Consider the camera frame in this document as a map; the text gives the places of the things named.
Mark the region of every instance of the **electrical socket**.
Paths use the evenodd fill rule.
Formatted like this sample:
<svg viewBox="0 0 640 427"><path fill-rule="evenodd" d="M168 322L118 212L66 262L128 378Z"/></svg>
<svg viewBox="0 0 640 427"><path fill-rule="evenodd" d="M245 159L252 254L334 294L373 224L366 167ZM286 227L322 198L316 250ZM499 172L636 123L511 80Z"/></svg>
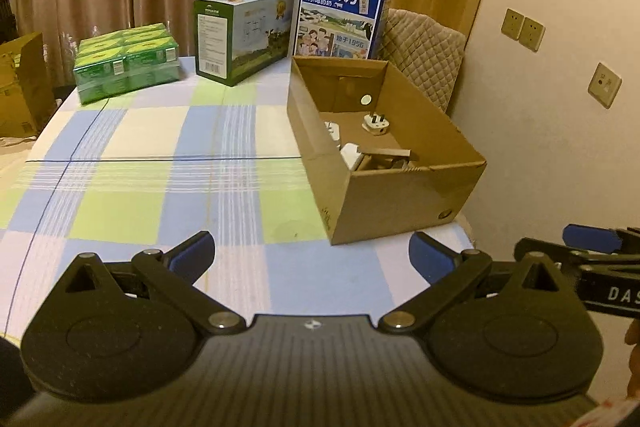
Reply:
<svg viewBox="0 0 640 427"><path fill-rule="evenodd" d="M522 25L524 24L524 15L521 13L507 8L507 13L504 16L504 22L502 22L502 32L509 38L517 41L522 31Z"/></svg>
<svg viewBox="0 0 640 427"><path fill-rule="evenodd" d="M588 91L593 98L608 109L611 107L621 85L622 78L601 62L598 64L596 72L593 73Z"/></svg>
<svg viewBox="0 0 640 427"><path fill-rule="evenodd" d="M524 24L522 25L522 31L520 32L518 42L525 48L530 49L532 52L536 52L540 48L540 42L542 42L542 37L544 35L545 27L539 22L526 17L526 19L524 19Z"/></svg>

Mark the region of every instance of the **triangular cutout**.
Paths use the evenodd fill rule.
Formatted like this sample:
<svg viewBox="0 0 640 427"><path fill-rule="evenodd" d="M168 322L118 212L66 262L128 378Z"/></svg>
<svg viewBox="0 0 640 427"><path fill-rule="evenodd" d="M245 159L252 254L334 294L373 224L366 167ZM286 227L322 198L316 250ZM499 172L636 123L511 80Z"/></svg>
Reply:
<svg viewBox="0 0 640 427"><path fill-rule="evenodd" d="M558 285L554 281L551 274L546 269L546 266L542 263L537 263L531 266L529 273L525 277L523 288L530 290L540 290L545 292L557 292Z"/></svg>
<svg viewBox="0 0 640 427"><path fill-rule="evenodd" d="M86 266L79 267L74 278L66 287L67 293L86 292L95 290L96 284L91 270Z"/></svg>

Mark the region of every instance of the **checkered tablecloth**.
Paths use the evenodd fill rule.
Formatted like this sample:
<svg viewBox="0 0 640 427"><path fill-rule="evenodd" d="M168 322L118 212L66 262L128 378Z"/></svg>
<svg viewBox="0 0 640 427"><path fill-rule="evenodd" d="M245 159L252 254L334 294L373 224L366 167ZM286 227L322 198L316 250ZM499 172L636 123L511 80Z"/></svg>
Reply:
<svg viewBox="0 0 640 427"><path fill-rule="evenodd" d="M73 94L0 190L0 332L18 341L82 251L124 261L199 230L216 240L196 286L257 313L369 314L427 283L410 234L331 247L286 115L289 61L227 88L185 79L81 107ZM456 223L428 231L470 248Z"/></svg>

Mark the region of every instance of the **family illustration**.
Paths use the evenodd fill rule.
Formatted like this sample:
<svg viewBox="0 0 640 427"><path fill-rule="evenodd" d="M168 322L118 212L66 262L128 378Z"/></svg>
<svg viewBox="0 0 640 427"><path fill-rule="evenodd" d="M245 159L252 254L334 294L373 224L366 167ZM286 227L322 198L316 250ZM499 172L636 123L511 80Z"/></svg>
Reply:
<svg viewBox="0 0 640 427"><path fill-rule="evenodd" d="M334 35L327 35L324 28L311 30L298 39L298 55L305 57L330 57Z"/></svg>

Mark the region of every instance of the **gray ribbed surface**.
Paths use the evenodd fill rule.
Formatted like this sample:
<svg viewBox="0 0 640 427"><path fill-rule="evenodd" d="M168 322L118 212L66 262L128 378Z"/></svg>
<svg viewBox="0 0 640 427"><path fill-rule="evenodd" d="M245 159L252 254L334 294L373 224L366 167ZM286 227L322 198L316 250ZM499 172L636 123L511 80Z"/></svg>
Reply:
<svg viewBox="0 0 640 427"><path fill-rule="evenodd" d="M504 405L445 380L410 338L368 317L260 316L234 337L211 339L178 380L112 405L40 396L11 427L561 427L593 408L585 397Z"/></svg>

